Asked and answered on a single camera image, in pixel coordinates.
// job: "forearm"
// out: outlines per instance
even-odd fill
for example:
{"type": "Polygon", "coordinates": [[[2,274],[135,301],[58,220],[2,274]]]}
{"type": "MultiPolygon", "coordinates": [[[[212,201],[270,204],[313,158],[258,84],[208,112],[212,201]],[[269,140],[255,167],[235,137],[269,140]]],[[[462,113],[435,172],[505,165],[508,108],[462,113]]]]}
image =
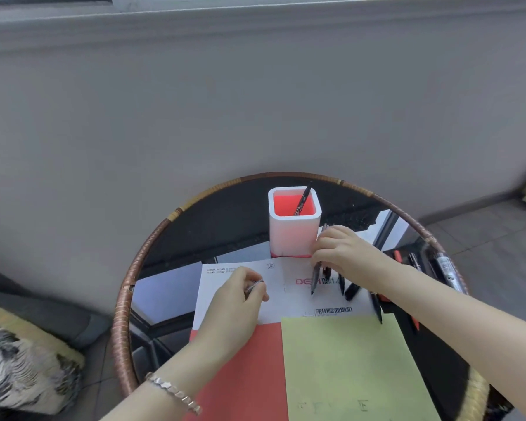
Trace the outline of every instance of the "forearm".
{"type": "Polygon", "coordinates": [[[452,347],[526,415],[526,322],[409,266],[392,268],[390,276],[382,293],[452,347]]]}
{"type": "MultiPolygon", "coordinates": [[[[154,373],[195,398],[225,363],[225,357],[202,343],[191,342],[154,373]]],[[[119,403],[103,421],[178,421],[187,405],[150,381],[119,403]]]]}

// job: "paper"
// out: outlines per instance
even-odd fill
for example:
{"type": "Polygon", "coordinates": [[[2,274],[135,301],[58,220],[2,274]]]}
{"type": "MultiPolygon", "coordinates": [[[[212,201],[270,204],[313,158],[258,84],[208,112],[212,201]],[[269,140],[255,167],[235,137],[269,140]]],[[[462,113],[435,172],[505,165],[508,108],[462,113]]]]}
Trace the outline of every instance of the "paper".
{"type": "Polygon", "coordinates": [[[440,421],[393,314],[281,327],[289,421],[440,421]]]}
{"type": "Polygon", "coordinates": [[[374,313],[368,292],[361,290],[352,301],[341,295],[337,274],[325,280],[323,274],[312,296],[309,291],[312,266],[308,258],[278,257],[247,263],[204,264],[199,284],[193,329],[199,329],[212,297],[238,266],[263,276],[269,301],[261,304],[258,323],[280,322],[283,317],[370,315],[374,313]]]}
{"type": "Polygon", "coordinates": [[[258,325],[195,400],[203,413],[186,421],[288,421],[281,324],[258,325]]]}

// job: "hand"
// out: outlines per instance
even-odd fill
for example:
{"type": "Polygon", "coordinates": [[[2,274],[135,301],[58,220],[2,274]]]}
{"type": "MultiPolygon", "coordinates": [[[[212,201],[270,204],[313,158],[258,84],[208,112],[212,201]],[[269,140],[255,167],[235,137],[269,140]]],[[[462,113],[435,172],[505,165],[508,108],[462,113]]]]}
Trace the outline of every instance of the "hand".
{"type": "Polygon", "coordinates": [[[261,302],[269,300],[264,282],[255,285],[245,298],[245,289],[261,279],[257,272],[238,267],[212,298],[195,340],[230,360],[253,334],[261,302]]]}
{"type": "Polygon", "coordinates": [[[400,264],[345,226],[331,226],[312,244],[312,265],[318,261],[369,291],[383,293],[400,264]]]}

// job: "woven rim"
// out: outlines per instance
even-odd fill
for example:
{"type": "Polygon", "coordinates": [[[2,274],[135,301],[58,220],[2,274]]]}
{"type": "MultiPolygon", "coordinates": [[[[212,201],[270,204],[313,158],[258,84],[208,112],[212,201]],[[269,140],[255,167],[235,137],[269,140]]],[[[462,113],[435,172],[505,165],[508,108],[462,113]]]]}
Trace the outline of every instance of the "woven rim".
{"type": "MultiPolygon", "coordinates": [[[[148,238],[140,248],[139,252],[134,257],[131,266],[127,270],[127,274],[124,277],[123,283],[121,284],[119,296],[117,297],[117,304],[115,306],[113,326],[111,328],[111,340],[113,344],[113,359],[115,361],[115,371],[117,373],[117,377],[119,378],[119,383],[121,385],[124,396],[128,396],[139,386],[139,382],[134,373],[132,363],[131,346],[129,338],[129,320],[134,284],[136,283],[136,278],[140,273],[140,269],[142,268],[142,264],[144,262],[144,259],[146,258],[146,255],[150,251],[150,248],[161,235],[161,233],[166,229],[166,227],[168,227],[172,222],[174,222],[175,219],[178,218],[182,212],[187,210],[193,204],[199,202],[201,199],[206,198],[214,192],[217,192],[226,187],[266,177],[303,177],[313,180],[322,180],[325,182],[335,183],[339,186],[349,187],[350,189],[356,192],[364,194],[370,198],[374,198],[382,204],[386,205],[393,212],[397,213],[402,219],[407,221],[407,223],[409,223],[409,225],[417,231],[417,233],[421,236],[421,238],[425,240],[425,242],[427,242],[429,245],[435,248],[435,250],[441,253],[445,253],[444,248],[442,248],[441,244],[438,243],[435,237],[405,211],[401,210],[399,207],[395,206],[391,202],[387,201],[386,199],[382,198],[377,194],[374,194],[369,190],[355,186],[351,183],[347,183],[344,180],[340,180],[338,178],[330,176],[320,176],[311,173],[297,172],[261,173],[252,176],[236,178],[234,180],[230,180],[225,183],[220,183],[214,187],[211,187],[210,189],[207,189],[204,192],[198,194],[196,197],[190,199],[184,205],[177,207],[167,218],[162,220],[158,227],[154,229],[154,232],[152,232],[150,236],[148,236],[148,238]]],[[[458,277],[464,287],[464,290],[466,290],[466,293],[469,294],[467,285],[464,283],[463,278],[459,272],[458,277]]],[[[482,421],[485,414],[485,408],[487,406],[488,396],[488,382],[485,379],[483,379],[483,377],[479,373],[477,373],[477,371],[475,371],[473,368],[470,368],[470,377],[468,379],[468,384],[464,394],[464,400],[456,421],[482,421]]]]}

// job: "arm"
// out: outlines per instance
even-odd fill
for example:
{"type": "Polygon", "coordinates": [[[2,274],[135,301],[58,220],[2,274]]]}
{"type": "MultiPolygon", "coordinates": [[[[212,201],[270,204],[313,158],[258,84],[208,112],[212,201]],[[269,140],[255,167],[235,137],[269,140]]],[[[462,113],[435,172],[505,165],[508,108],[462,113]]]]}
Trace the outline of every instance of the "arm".
{"type": "MultiPolygon", "coordinates": [[[[267,287],[258,283],[246,299],[244,289],[261,276],[245,267],[237,268],[214,295],[195,339],[154,373],[187,396],[195,398],[224,364],[253,334],[267,287]]],[[[165,390],[144,382],[117,405],[103,421],[178,421],[187,406],[165,390]]]]}
{"type": "Polygon", "coordinates": [[[343,226],[322,233],[312,251],[313,263],[322,261],[417,318],[526,415],[525,321],[399,264],[343,226]]]}

